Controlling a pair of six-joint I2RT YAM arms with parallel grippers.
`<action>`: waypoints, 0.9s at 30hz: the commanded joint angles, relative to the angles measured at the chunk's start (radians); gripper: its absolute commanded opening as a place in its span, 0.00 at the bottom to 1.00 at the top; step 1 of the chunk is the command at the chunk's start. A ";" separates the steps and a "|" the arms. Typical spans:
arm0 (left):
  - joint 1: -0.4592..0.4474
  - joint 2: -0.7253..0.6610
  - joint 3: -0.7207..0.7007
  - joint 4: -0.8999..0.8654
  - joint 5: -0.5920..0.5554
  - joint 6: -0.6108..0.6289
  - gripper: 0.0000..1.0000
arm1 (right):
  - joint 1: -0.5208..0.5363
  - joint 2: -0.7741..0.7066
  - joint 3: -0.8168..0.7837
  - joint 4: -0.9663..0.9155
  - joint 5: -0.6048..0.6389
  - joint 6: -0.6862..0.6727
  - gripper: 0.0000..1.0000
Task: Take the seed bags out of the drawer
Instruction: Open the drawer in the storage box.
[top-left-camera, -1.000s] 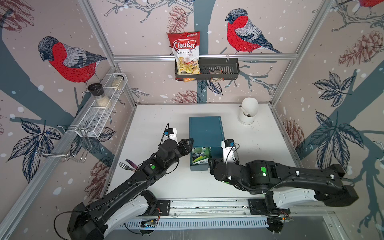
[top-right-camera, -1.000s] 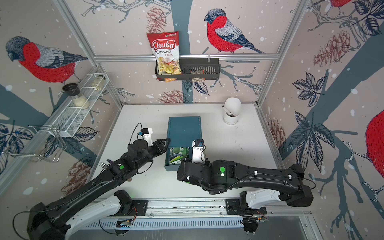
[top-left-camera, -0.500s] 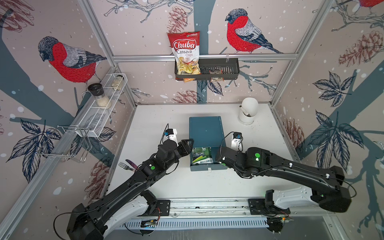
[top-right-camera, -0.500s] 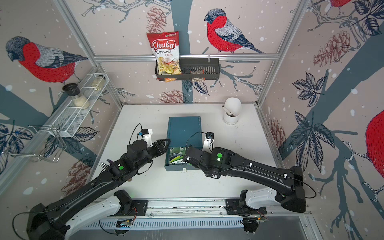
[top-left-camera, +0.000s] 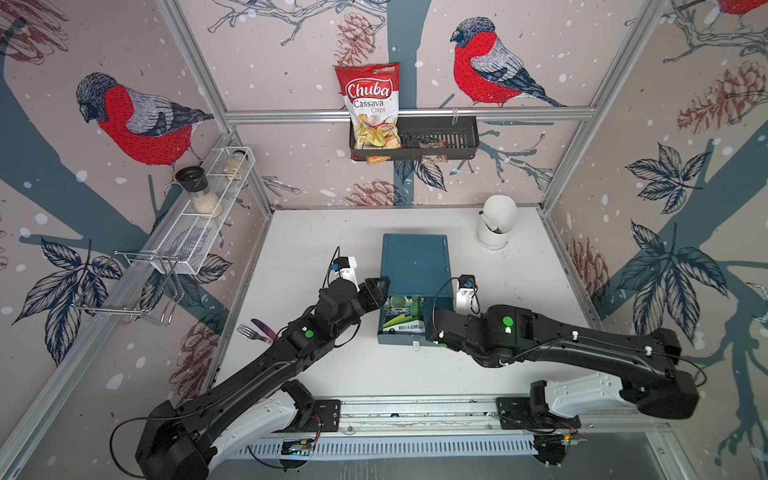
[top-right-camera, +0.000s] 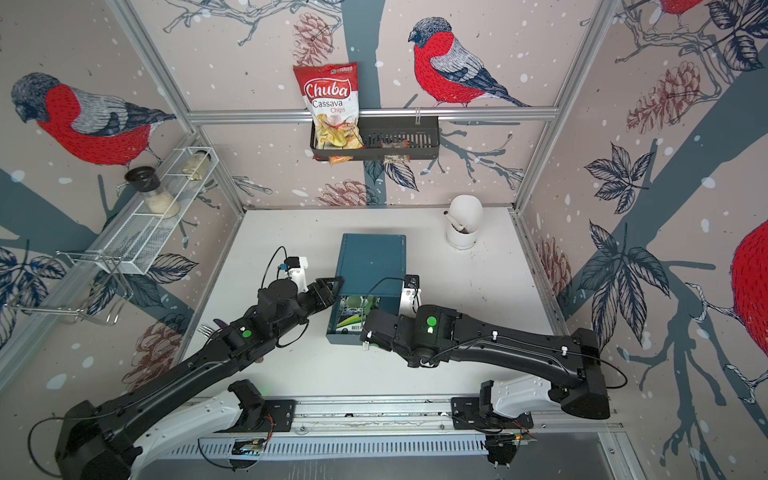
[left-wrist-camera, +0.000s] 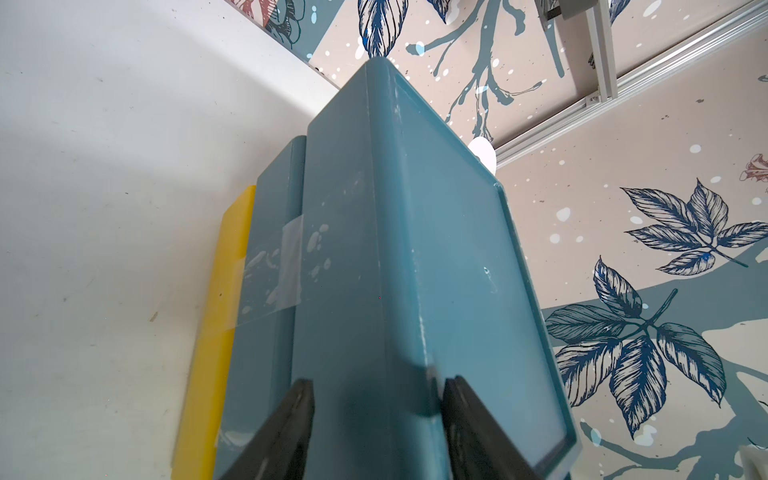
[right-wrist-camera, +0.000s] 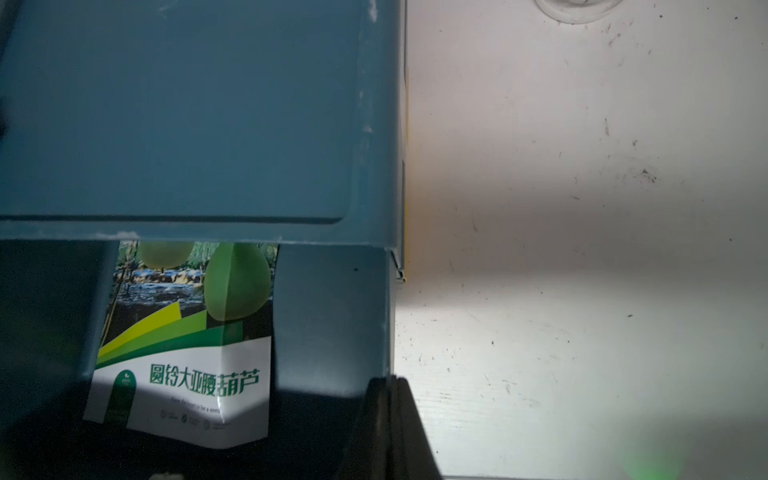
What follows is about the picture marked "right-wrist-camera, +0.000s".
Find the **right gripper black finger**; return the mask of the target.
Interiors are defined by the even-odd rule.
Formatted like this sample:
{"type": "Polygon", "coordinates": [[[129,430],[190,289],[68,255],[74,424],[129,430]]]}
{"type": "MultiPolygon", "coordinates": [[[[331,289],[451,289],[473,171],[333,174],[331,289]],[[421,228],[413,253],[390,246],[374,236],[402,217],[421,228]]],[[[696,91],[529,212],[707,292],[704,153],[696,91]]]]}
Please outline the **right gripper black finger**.
{"type": "Polygon", "coordinates": [[[369,382],[337,479],[415,480],[442,477],[406,379],[369,382]]]}

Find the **green gourd seed bag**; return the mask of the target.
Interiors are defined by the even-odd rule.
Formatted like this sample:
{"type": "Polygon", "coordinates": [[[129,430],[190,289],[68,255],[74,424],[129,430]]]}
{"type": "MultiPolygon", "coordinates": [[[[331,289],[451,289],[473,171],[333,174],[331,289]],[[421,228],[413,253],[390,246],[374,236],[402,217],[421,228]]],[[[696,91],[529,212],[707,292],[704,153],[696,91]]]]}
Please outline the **green gourd seed bag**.
{"type": "Polygon", "coordinates": [[[264,439],[278,253],[122,242],[84,419],[217,450],[264,439]]]}

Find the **teal drawer cabinet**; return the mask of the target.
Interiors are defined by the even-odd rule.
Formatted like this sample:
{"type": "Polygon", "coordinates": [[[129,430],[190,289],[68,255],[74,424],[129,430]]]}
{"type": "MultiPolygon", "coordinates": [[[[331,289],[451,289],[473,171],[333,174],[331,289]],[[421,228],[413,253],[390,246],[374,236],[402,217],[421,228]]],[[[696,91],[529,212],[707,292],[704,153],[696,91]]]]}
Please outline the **teal drawer cabinet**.
{"type": "Polygon", "coordinates": [[[392,370],[404,1],[1,5],[1,475],[337,479],[392,370]],[[269,431],[83,417],[119,245],[269,243],[269,431]]]}

